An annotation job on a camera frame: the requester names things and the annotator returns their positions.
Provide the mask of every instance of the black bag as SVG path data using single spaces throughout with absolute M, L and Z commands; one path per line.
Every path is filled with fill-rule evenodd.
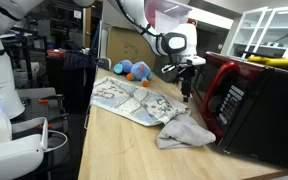
M 68 113 L 84 114 L 90 103 L 97 65 L 96 49 L 83 54 L 66 51 L 64 60 L 64 107 Z

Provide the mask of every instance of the cabinet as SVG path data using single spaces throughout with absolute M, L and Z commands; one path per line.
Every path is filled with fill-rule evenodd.
M 288 57 L 288 7 L 243 13 L 226 54 L 247 58 L 250 53 Z

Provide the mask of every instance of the microwave control panel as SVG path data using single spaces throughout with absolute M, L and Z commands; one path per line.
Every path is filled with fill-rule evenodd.
M 217 120 L 223 128 L 227 128 L 234 118 L 241 100 L 244 96 L 244 91 L 232 85 L 224 97 L 222 104 L 219 106 L 219 114 Z

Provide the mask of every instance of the orange plush toy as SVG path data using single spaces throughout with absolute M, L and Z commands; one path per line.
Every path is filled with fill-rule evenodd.
M 142 86 L 144 87 L 150 85 L 150 81 L 153 77 L 150 67 L 148 67 L 143 61 L 132 64 L 129 60 L 123 60 L 114 66 L 114 72 L 117 74 L 126 72 L 128 73 L 126 75 L 128 80 L 140 80 L 142 82 Z

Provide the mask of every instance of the yellow object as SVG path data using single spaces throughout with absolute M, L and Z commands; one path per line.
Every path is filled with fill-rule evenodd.
M 288 66 L 288 58 L 266 58 L 261 56 L 250 56 L 248 61 L 262 63 L 269 66 Z

